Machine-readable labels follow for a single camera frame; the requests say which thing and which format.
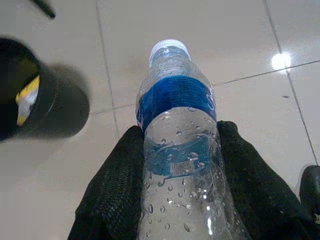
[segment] black object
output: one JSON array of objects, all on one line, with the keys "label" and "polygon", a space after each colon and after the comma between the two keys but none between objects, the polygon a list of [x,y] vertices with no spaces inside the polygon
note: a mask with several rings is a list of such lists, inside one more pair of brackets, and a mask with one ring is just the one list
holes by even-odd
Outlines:
[{"label": "black object", "polygon": [[301,203],[320,225],[320,166],[308,166],[301,179]]},{"label": "black object", "polygon": [[[16,95],[37,75],[40,81],[36,101],[19,127]],[[23,44],[0,38],[0,140],[14,134],[70,137],[85,125],[89,111],[89,100],[77,86],[38,61]]]},{"label": "black object", "polygon": [[143,164],[143,133],[133,126],[90,181],[68,240],[136,239]]},{"label": "black object", "polygon": [[[320,240],[296,195],[238,133],[218,122],[225,173],[252,240]],[[131,127],[91,180],[68,240],[135,240],[140,213],[143,133]]]},{"label": "black object", "polygon": [[54,19],[56,17],[55,12],[43,0],[31,0],[31,1],[34,2],[51,19]]}]

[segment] black container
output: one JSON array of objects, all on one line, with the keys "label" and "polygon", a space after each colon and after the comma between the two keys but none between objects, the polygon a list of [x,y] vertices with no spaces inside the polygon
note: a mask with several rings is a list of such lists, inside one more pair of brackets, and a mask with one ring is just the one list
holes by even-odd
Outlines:
[{"label": "black container", "polygon": [[[36,101],[22,126],[17,125],[19,93],[37,75]],[[0,38],[0,139],[64,138],[80,131],[90,111],[89,100],[76,85],[37,60],[23,44]]]}]

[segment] white tile floor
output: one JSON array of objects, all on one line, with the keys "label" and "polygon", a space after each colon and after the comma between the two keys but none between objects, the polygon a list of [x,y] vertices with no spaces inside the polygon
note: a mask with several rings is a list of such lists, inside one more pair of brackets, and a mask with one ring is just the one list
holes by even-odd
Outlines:
[{"label": "white tile floor", "polygon": [[[128,127],[151,47],[178,38],[215,85],[220,120],[234,121],[299,190],[320,159],[320,3],[315,0],[51,0],[49,20],[27,0],[0,3],[0,33],[23,40],[69,78],[85,81],[86,126],[64,140],[0,144],[3,239],[65,240],[95,172]],[[275,54],[291,55],[288,72]]]}]

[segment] clear plastic bottle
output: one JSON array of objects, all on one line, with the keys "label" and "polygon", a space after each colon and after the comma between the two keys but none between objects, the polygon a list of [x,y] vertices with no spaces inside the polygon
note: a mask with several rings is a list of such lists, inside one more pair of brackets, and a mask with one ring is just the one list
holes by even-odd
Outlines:
[{"label": "clear plastic bottle", "polygon": [[144,131],[139,240],[247,240],[224,174],[212,86],[185,45],[158,42],[136,101]]}]

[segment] bottle cap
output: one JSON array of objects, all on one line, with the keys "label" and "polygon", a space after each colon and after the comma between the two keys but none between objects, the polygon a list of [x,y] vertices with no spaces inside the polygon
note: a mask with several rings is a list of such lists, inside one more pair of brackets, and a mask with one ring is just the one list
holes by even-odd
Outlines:
[{"label": "bottle cap", "polygon": [[180,42],[180,41],[178,41],[176,39],[166,39],[166,40],[162,40],[162,41],[157,42],[153,46],[153,48],[151,50],[150,58],[149,58],[149,66],[151,67],[152,59],[153,59],[155,53],[159,49],[167,48],[167,47],[170,47],[170,46],[174,46],[174,47],[177,47],[179,49],[182,49],[183,51],[185,51],[185,53],[188,55],[189,59],[191,60],[190,55],[188,53],[188,49],[182,42]]}]

